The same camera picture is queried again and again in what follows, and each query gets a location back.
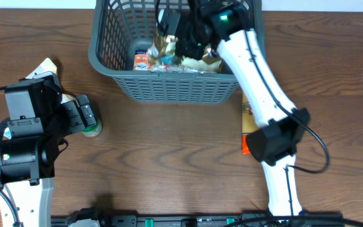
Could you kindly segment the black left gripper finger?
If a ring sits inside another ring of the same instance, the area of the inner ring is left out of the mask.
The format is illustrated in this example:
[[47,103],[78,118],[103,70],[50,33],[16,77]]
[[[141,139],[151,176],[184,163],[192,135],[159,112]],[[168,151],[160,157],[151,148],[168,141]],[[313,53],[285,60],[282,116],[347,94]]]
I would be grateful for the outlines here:
[[62,107],[64,108],[65,113],[69,119],[67,135],[75,134],[85,130],[86,127],[84,120],[81,115],[80,108],[77,106],[76,102],[73,100],[63,103]]
[[79,95],[76,97],[79,107],[81,110],[81,116],[84,120],[86,127],[95,126],[98,123],[98,120],[95,116],[95,112],[91,106],[90,100],[87,95]]

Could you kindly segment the green lid jar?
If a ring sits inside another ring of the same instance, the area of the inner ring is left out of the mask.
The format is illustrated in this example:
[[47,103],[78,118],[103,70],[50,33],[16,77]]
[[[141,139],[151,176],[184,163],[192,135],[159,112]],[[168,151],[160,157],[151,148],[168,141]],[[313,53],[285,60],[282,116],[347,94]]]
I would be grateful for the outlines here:
[[85,128],[85,130],[81,131],[81,133],[86,137],[95,137],[102,131],[102,129],[103,124],[101,123],[101,120],[98,119],[95,125]]

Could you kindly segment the gold foil snack bag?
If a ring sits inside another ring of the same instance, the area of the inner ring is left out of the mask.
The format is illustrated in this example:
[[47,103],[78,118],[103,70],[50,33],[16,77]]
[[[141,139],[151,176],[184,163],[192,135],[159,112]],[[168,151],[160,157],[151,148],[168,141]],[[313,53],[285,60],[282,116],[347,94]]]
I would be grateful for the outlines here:
[[201,60],[176,55],[176,38],[154,35],[153,42],[147,50],[150,71],[164,71],[167,73],[219,73],[223,61],[208,45],[204,49]]

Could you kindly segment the beige paper pouch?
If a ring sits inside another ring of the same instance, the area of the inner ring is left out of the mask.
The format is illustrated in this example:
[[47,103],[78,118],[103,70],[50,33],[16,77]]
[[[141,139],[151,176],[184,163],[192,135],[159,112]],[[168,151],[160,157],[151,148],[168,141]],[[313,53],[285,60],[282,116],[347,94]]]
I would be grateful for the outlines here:
[[[32,71],[25,79],[41,78],[43,73],[54,73],[58,75],[57,63],[54,63],[50,58],[46,58],[34,71]],[[62,95],[61,103],[66,103],[76,98],[69,94]]]

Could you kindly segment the orange white snack packet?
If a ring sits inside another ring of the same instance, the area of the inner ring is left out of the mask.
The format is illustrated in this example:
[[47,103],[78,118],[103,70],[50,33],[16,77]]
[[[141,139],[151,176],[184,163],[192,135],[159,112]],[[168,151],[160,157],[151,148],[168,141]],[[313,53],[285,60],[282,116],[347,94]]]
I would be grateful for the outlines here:
[[134,71],[147,71],[149,69],[148,54],[146,50],[136,50],[134,56]]

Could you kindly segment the spaghetti packet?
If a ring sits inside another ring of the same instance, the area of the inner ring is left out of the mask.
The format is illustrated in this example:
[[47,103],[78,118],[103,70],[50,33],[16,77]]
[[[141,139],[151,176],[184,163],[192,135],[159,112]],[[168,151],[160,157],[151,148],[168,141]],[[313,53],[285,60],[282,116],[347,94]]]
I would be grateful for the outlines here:
[[255,123],[253,112],[245,95],[242,96],[242,124],[241,124],[241,151],[243,154],[250,154],[250,150],[246,143],[249,134],[255,132],[258,126]]

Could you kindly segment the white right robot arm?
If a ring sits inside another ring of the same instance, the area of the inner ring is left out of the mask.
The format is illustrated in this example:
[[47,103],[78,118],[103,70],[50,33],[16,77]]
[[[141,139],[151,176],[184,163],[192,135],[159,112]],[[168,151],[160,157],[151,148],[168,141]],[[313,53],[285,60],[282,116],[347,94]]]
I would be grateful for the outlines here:
[[157,23],[177,39],[176,53],[201,59],[215,48],[248,99],[257,129],[246,137],[250,154],[261,163],[273,216],[298,216],[303,209],[296,192],[297,144],[308,127],[309,112],[298,109],[282,91],[258,43],[254,11],[239,2],[202,4],[189,1],[187,13],[158,13]]

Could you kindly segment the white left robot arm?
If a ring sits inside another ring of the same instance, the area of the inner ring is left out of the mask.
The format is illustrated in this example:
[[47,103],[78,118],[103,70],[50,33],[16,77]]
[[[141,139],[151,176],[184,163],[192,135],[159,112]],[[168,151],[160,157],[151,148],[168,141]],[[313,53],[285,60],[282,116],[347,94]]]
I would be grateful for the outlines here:
[[60,86],[42,79],[4,89],[10,139],[0,134],[0,211],[4,226],[50,226],[54,162],[66,136],[97,124],[86,95],[62,102]]

